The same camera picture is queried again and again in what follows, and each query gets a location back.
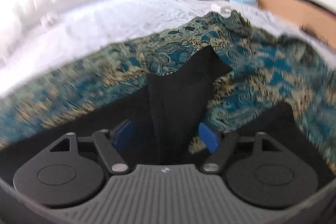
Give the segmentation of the black pants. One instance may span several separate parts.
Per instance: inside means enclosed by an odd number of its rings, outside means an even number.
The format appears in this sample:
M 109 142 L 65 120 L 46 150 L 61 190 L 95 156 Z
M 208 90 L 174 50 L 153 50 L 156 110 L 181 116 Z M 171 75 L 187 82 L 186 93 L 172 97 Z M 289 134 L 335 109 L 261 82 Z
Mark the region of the black pants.
M 167 76 L 149 73 L 144 78 L 146 83 L 140 83 L 136 91 L 126 91 L 126 95 L 121 98 L 93 111 L 89 110 L 89 113 L 78 114 L 76 119 L 66 114 L 57 127 L 54 124 L 2 150 L 1 179 L 13 186 L 14 174 L 22 165 L 64 134 L 74 132 L 77 134 L 75 144 L 79 149 L 76 155 L 79 160 L 84 160 L 84 175 L 79 175 L 79 181 L 83 182 L 87 177 L 99 177 L 101 185 L 110 174 L 103 166 L 91 135 L 101 129 L 112 130 L 124 120 L 130 120 L 134 129 L 120 155 L 131 169 L 137 164 L 191 163 L 201 167 L 209 152 L 191 156 L 187 147 L 205 117 L 208 100 L 214 96 L 213 83 L 230 71 L 231 67 L 221 61 L 213 48 L 208 46 L 192 55 L 174 73 Z M 84 76 L 84 82 L 78 82 L 80 76 Z M 84 71 L 81 75 L 69 70 L 57 70 L 37 80 L 24 88 L 30 88 L 33 92 L 32 88 L 37 88 L 37 84 L 48 84 L 48 87 L 56 90 L 48 89 L 44 92 L 42 95 L 48 95 L 47 99 L 50 96 L 56 99 L 56 95 L 61 95 L 61 99 L 66 102 L 66 95 L 71 94 L 72 99 L 74 96 L 84 99 L 84 92 L 88 92 L 89 103 L 93 103 L 93 96 L 108 99 L 112 95 L 112 91 L 101 90 L 108 88 L 101 81 L 102 68 L 93 73 Z M 252 136 L 258 130 L 265 130 L 309 164 L 318 176 L 318 189 L 333 180 L 334 175 L 320 153 L 295 125 L 289 104 L 280 102 L 265 110 L 261 116 L 240 127 L 238 133 L 241 136 Z

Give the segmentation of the teal paisley bedspread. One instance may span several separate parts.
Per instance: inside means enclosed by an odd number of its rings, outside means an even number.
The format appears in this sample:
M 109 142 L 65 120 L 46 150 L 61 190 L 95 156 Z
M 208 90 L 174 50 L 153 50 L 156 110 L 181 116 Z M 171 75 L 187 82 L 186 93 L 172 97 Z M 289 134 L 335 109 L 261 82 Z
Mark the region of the teal paisley bedspread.
M 274 37 L 238 12 L 196 17 L 171 30 L 108 44 L 1 99 L 1 147 L 54 128 L 128 95 L 147 73 L 177 71 L 212 46 L 232 71 L 216 80 L 206 121 L 234 130 L 285 101 L 303 134 L 335 169 L 335 70 L 308 43 Z

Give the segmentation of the white bed sheet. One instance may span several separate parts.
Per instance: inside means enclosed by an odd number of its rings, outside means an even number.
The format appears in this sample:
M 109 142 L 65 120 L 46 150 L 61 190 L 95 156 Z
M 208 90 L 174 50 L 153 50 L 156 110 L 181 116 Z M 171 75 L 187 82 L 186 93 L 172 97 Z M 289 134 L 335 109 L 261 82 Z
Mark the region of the white bed sheet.
M 335 54 L 327 46 L 253 6 L 220 0 L 103 0 L 60 15 L 51 27 L 27 31 L 1 60 L 1 94 L 109 43 L 177 28 L 210 11 L 229 17 L 232 10 L 274 36 L 288 34 L 305 40 L 335 67 Z

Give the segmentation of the wooden bed frame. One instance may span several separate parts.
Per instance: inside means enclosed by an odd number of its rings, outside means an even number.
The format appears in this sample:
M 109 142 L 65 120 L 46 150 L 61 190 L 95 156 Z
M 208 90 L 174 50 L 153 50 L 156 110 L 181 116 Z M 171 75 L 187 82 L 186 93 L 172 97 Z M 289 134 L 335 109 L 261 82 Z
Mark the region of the wooden bed frame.
M 260 7 L 299 26 L 311 27 L 328 40 L 335 40 L 335 12 L 310 0 L 257 0 Z

